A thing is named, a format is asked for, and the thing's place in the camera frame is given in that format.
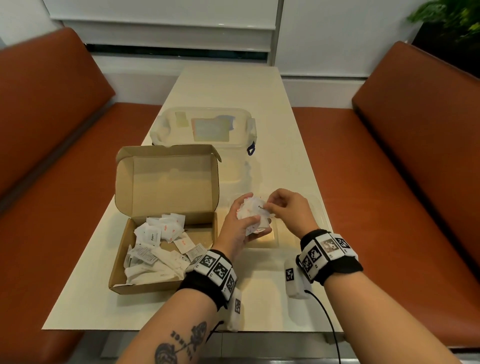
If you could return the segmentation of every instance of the wristband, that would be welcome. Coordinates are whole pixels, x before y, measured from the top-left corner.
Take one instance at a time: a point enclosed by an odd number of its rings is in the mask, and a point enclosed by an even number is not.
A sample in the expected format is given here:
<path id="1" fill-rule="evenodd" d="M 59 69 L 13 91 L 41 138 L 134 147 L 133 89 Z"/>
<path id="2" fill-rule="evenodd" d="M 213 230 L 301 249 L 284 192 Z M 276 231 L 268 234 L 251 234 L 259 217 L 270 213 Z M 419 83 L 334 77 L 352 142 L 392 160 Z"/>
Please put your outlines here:
<path id="1" fill-rule="evenodd" d="M 339 234 L 317 229 L 306 234 L 300 241 L 302 252 L 295 262 L 309 279 L 322 286 L 334 273 L 363 271 L 357 253 Z"/>
<path id="2" fill-rule="evenodd" d="M 236 284 L 237 275 L 230 260 L 221 251 L 210 249 L 190 263 L 177 291 L 184 288 L 200 291 L 215 302 L 218 311 L 228 307 Z"/>

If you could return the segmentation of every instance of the black cable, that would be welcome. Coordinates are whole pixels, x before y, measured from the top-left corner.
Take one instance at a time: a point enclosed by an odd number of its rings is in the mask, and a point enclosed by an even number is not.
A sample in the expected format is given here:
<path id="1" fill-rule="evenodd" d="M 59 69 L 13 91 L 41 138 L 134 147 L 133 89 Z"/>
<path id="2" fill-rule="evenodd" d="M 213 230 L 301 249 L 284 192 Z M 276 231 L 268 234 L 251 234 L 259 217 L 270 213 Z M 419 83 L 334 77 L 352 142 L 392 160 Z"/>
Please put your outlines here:
<path id="1" fill-rule="evenodd" d="M 321 303 L 320 300 L 317 298 L 317 296 L 315 296 L 315 295 L 314 295 L 312 292 L 310 292 L 309 290 L 305 290 L 305 292 L 308 293 L 308 294 L 311 294 L 311 295 L 317 300 L 317 302 L 320 304 L 320 306 L 324 309 L 325 315 L 327 315 L 328 322 L 330 323 L 330 326 L 331 326 L 331 328 L 332 328 L 333 338 L 335 339 L 336 353 L 337 353 L 337 355 L 338 355 L 338 363 L 339 363 L 339 364 L 342 364 L 342 360 L 340 359 L 340 349 L 339 349 L 339 347 L 338 347 L 338 341 L 336 340 L 335 329 L 333 328 L 332 320 L 330 320 L 330 316 L 328 315 L 327 310 L 325 310 L 324 305 L 322 305 L 322 303 Z"/>
<path id="2" fill-rule="evenodd" d="M 219 321 L 219 322 L 215 325 L 215 327 L 213 328 L 213 330 L 210 331 L 210 334 L 208 335 L 207 340 L 205 340 L 205 343 L 208 341 L 208 339 L 210 338 L 210 336 L 212 336 L 212 334 L 213 334 L 213 332 L 216 330 L 216 328 L 219 327 L 221 324 L 224 324 L 224 323 L 225 323 L 225 322 L 222 320 L 222 321 Z"/>

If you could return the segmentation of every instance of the tattoo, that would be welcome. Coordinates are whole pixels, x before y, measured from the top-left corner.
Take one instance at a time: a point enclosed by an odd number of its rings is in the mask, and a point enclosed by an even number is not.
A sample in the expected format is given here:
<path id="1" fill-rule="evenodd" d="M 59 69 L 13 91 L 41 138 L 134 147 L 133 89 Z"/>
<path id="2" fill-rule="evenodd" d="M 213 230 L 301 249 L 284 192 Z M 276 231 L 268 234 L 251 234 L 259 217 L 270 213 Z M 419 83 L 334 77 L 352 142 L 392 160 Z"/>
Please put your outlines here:
<path id="1" fill-rule="evenodd" d="M 177 364 L 177 353 L 185 350 L 190 361 L 193 359 L 193 352 L 197 351 L 204 341 L 205 334 L 207 332 L 207 322 L 201 322 L 197 326 L 192 327 L 192 335 L 190 336 L 190 342 L 187 343 L 180 334 L 172 331 L 170 336 L 178 342 L 180 348 L 175 350 L 175 344 L 168 344 L 166 342 L 160 344 L 155 351 L 155 364 Z"/>

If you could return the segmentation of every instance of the floor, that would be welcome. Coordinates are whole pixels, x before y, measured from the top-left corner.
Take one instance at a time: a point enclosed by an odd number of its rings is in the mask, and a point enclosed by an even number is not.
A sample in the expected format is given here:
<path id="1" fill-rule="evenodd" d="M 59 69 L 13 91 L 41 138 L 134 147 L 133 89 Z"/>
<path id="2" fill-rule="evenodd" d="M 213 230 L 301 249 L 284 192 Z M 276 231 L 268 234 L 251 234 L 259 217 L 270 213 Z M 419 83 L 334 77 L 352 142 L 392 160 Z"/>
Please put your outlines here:
<path id="1" fill-rule="evenodd" d="M 125 331 L 87 332 L 67 364 L 114 364 L 135 335 Z M 340 355 L 343 363 L 358 363 L 346 342 L 340 343 Z M 480 364 L 480 353 L 457 357 L 464 364 Z M 204 347 L 200 363 L 333 364 L 338 359 L 335 346 L 318 333 L 215 333 Z"/>

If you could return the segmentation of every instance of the tabletop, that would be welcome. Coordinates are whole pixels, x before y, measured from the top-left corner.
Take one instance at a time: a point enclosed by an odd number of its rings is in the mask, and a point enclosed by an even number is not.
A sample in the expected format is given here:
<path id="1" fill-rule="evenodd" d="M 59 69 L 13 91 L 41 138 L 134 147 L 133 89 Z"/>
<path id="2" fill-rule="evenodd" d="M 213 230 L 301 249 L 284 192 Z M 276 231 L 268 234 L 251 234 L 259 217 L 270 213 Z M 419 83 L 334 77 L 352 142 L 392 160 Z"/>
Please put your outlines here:
<path id="1" fill-rule="evenodd" d="M 282 79 L 275 67 L 199 64 L 180 74 L 160 113 L 171 107 L 241 108 L 256 120 L 257 146 L 248 157 L 248 178 L 223 183 L 219 165 L 219 216 L 231 196 L 252 191 L 262 196 L 277 188 L 309 199 L 320 227 L 331 229 Z M 142 145 L 150 145 L 147 135 Z M 108 279 L 127 217 L 110 202 L 88 245 L 48 316 L 43 329 L 140 330 L 172 292 L 118 295 Z M 244 250 L 235 268 L 242 290 L 242 331 L 329 332 L 326 316 L 313 299 L 294 300 L 285 292 L 283 263 L 300 248 L 278 225 L 279 248 Z M 336 331 L 342 328 L 325 291 L 313 284 Z"/>

